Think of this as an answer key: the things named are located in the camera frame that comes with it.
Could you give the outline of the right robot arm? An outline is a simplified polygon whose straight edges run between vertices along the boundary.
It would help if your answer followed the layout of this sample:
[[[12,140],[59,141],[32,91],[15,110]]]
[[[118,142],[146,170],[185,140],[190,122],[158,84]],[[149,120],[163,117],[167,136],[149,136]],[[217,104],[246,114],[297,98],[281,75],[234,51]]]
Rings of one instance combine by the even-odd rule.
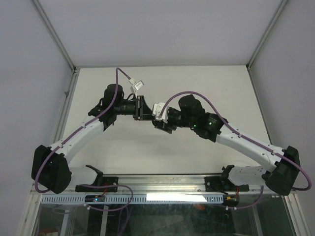
[[[187,95],[179,100],[180,110],[155,103],[152,114],[155,128],[171,133],[178,127],[190,128],[200,138],[230,147],[258,163],[253,167],[229,165],[224,168],[220,185],[232,190],[237,185],[265,185],[273,192],[287,196],[299,174],[299,153],[256,140],[239,131],[217,114],[204,110],[199,100]]]

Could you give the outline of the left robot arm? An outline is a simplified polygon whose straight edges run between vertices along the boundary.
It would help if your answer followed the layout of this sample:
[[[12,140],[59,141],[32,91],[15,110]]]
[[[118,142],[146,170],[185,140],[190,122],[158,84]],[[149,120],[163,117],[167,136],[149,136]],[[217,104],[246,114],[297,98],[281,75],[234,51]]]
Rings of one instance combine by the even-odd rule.
[[[125,99],[122,86],[110,84],[104,96],[92,108],[85,119],[69,135],[46,147],[40,145],[34,152],[31,177],[37,192],[46,191],[59,194],[71,185],[87,185],[92,191],[103,186],[103,173],[87,165],[71,168],[69,163],[75,155],[94,137],[114,124],[118,115],[132,116],[135,120],[155,120],[144,96]]]

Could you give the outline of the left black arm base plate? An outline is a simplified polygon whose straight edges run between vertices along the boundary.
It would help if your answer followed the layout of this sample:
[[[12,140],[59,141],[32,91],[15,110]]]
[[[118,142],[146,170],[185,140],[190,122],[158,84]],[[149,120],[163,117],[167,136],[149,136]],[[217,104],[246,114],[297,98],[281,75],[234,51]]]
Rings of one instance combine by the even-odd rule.
[[[75,192],[91,192],[91,193],[116,193],[118,191],[117,184],[119,183],[119,177],[117,176],[102,176],[97,177],[96,180],[90,184],[92,187],[86,187],[82,185],[77,185],[75,187]],[[109,186],[113,185],[113,187],[110,188],[95,188],[97,187],[103,187],[103,186]]]

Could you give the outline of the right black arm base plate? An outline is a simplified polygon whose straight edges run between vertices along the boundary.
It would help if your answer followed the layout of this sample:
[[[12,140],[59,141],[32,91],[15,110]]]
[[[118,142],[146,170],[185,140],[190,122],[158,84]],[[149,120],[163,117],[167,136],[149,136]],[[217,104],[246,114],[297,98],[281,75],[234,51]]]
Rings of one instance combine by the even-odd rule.
[[[247,184],[235,185],[229,180],[221,180],[219,176],[204,177],[206,192],[249,192],[250,188]]]

